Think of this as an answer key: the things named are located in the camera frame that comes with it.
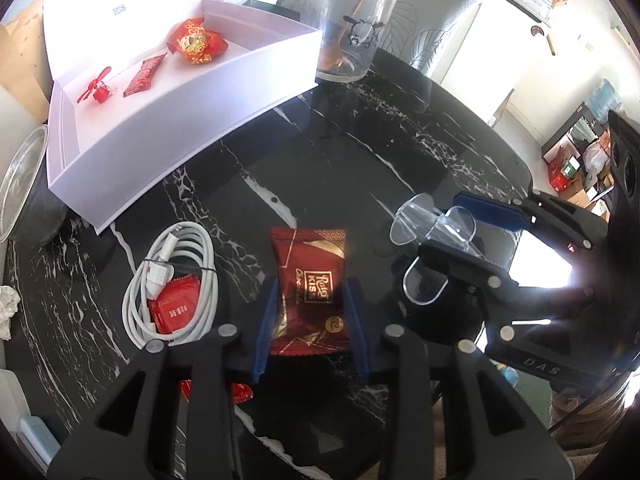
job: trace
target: white cable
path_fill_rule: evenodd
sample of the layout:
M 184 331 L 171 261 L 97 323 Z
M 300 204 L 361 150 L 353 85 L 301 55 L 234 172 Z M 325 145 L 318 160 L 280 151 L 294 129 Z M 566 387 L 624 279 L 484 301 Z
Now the white cable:
M 175 248 L 170 251 L 167 260 L 174 256 L 186 256 L 197 266 L 205 267 L 202 270 L 198 306 L 193 318 L 180 330 L 171 334 L 157 333 L 146 304 L 148 290 L 146 282 L 150 267 L 159 267 L 161 264 L 143 261 L 136 270 L 122 300 L 122 322 L 127 335 L 138 348 L 142 348 L 151 339 L 162 339 L 169 342 L 169 346 L 196 341 L 213 325 L 218 306 L 218 276 L 213 270 L 206 270 L 206 268 L 215 269 L 213 244 L 209 233 L 196 222 L 178 222 L 165 229 L 156 238 L 146 254 L 146 260 L 161 262 L 164 259 L 161 259 L 161 255 L 164 256 L 163 251 L 167 253 L 167 246 L 171 248 L 172 242 L 175 243 Z

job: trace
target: red packet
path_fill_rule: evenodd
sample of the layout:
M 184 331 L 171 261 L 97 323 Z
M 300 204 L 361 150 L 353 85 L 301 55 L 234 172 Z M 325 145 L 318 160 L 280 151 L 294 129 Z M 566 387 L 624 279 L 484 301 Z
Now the red packet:
M 161 334 L 170 334 L 190 322 L 198 305 L 200 280 L 189 274 L 166 284 L 157 300 L 148 300 L 149 311 L 156 329 Z M 254 396 L 247 384 L 232 384 L 234 403 L 245 402 Z M 181 381 L 180 389 L 189 400 L 191 381 Z
M 271 343 L 274 355 L 313 355 L 349 349 L 342 320 L 343 230 L 274 227 L 282 304 Z
M 191 18 L 182 22 L 169 36 L 166 44 L 169 52 L 180 53 L 193 64 L 211 61 L 229 48 L 222 35 L 202 26 L 204 18 Z
M 131 83 L 127 86 L 127 89 L 122 93 L 123 97 L 130 96 L 131 94 L 136 94 L 138 92 L 142 92 L 143 90 L 148 90 L 151 88 L 151 78 L 156 73 L 156 70 L 162 63 L 166 54 L 161 54 L 160 56 L 151 57 L 149 59 L 145 59 L 142 62 L 142 67 L 138 70 L 138 73 L 133 76 Z

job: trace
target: black marble table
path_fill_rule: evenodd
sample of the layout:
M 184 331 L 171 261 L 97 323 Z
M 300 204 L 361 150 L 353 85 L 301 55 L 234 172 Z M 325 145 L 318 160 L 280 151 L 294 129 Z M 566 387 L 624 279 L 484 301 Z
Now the black marble table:
M 496 133 L 378 51 L 366 78 L 320 82 L 254 119 L 167 176 L 115 227 L 139 264 L 167 225 L 203 224 L 222 270 L 219 319 L 276 275 L 276 225 L 345 229 L 347 275 L 359 277 L 373 303 L 397 304 L 408 260 L 388 229 L 399 205 L 428 192 L 446 210 L 459 190 L 508 200 L 529 186 L 526 165 Z M 498 248 L 492 259 L 508 260 L 510 251 Z M 4 280 L 22 303 L 6 345 L 8 367 L 33 414 L 60 440 L 136 352 L 121 321 L 131 277 L 112 232 L 97 236 L 73 214 L 48 246 L 9 246 Z M 386 388 L 360 384 L 349 353 L 271 358 L 254 391 L 236 421 L 247 480 L 354 479 L 378 460 Z M 175 474 L 183 476 L 184 416 L 178 426 Z

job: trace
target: tissue paper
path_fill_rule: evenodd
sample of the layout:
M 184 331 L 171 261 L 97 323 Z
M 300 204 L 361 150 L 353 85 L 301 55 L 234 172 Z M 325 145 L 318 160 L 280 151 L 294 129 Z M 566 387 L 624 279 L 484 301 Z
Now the tissue paper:
M 11 318 L 18 312 L 20 296 L 9 285 L 0 286 L 0 338 L 5 341 L 11 339 L 9 323 Z

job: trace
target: fan blade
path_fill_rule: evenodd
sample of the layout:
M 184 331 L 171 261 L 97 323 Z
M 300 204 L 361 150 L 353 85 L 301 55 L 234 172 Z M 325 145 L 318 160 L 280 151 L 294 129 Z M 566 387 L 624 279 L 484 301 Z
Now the fan blade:
M 97 83 L 98 81 L 102 81 L 102 78 L 104 78 L 109 72 L 111 72 L 110 66 L 108 66 L 102 72 L 100 72 L 100 75 L 97 78 L 95 78 L 94 82 Z
M 87 99 L 89 97 L 89 95 L 91 95 L 91 92 L 93 92 L 95 89 L 95 86 L 91 86 L 91 83 L 89 83 L 89 88 L 87 88 L 82 95 L 78 98 L 78 103 L 80 101 L 84 101 L 85 99 Z

